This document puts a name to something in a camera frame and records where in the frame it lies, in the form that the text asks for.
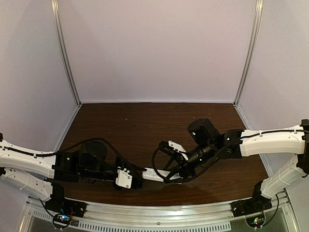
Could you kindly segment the white remote control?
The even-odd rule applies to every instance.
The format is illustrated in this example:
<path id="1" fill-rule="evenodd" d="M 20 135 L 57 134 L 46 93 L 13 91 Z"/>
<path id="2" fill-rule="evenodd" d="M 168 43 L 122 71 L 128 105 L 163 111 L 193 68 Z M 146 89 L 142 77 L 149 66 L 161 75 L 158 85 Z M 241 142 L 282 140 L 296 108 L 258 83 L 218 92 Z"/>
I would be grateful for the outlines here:
<path id="1" fill-rule="evenodd" d="M 145 171 L 142 172 L 142 178 L 145 180 L 151 180 L 156 182 L 164 182 L 164 183 L 180 183 L 183 181 L 183 178 L 179 176 L 178 173 L 171 176 L 167 179 L 167 176 L 171 173 L 171 171 L 160 170 L 157 172 L 153 168 L 146 168 Z"/>

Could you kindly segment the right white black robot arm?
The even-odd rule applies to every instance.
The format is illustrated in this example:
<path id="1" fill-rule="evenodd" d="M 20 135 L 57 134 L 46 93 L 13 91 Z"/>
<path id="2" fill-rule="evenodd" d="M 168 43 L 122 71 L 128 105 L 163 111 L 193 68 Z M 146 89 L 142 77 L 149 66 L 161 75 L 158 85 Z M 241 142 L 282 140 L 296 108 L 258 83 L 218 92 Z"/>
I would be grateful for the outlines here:
<path id="1" fill-rule="evenodd" d="M 197 119 L 187 131 L 197 144 L 196 148 L 181 151 L 172 142 L 160 150 L 171 156 L 166 168 L 177 164 L 164 177 L 165 183 L 188 182 L 197 177 L 196 168 L 204 163 L 204 169 L 220 159 L 240 159 L 257 154 L 291 153 L 288 163 L 273 176 L 256 184 L 248 210 L 258 213 L 279 191 L 291 185 L 298 178 L 309 174 L 309 121 L 303 119 L 300 125 L 277 130 L 228 130 L 220 134 L 209 119 Z"/>

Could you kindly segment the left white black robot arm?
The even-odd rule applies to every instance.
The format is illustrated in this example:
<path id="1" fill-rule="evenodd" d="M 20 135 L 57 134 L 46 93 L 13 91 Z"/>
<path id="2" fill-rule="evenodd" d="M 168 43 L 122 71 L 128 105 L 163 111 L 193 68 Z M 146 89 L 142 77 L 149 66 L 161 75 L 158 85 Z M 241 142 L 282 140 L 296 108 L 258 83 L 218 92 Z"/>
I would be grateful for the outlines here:
<path id="1" fill-rule="evenodd" d="M 56 152 L 38 151 L 0 140 L 0 177 L 27 190 L 58 214 L 77 202 L 65 197 L 60 182 L 112 182 L 116 189 L 140 189 L 145 168 L 128 161 L 106 139 L 91 138 Z"/>

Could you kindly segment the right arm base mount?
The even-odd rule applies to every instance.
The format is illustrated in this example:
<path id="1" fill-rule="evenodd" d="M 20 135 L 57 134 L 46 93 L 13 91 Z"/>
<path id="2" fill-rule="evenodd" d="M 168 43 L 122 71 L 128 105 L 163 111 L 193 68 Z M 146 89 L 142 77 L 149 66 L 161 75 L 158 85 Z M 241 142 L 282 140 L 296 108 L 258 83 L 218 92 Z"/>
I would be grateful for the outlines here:
<path id="1" fill-rule="evenodd" d="M 261 229 L 265 222 L 265 210 L 272 208 L 270 199 L 254 200 L 249 198 L 246 200 L 234 201 L 231 204 L 231 210 L 235 218 L 245 216 L 246 224 L 253 229 Z"/>

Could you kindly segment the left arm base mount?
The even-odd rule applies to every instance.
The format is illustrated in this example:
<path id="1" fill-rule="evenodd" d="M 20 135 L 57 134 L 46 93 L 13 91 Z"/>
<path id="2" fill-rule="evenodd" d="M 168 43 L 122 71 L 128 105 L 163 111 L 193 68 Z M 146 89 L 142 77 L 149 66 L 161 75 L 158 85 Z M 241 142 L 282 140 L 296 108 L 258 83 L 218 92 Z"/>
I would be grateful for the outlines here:
<path id="1" fill-rule="evenodd" d="M 87 204 L 85 202 L 64 199 L 56 201 L 50 199 L 46 202 L 40 200 L 44 210 L 52 217 L 52 224 L 56 229 L 66 229 L 73 218 L 83 218 Z"/>

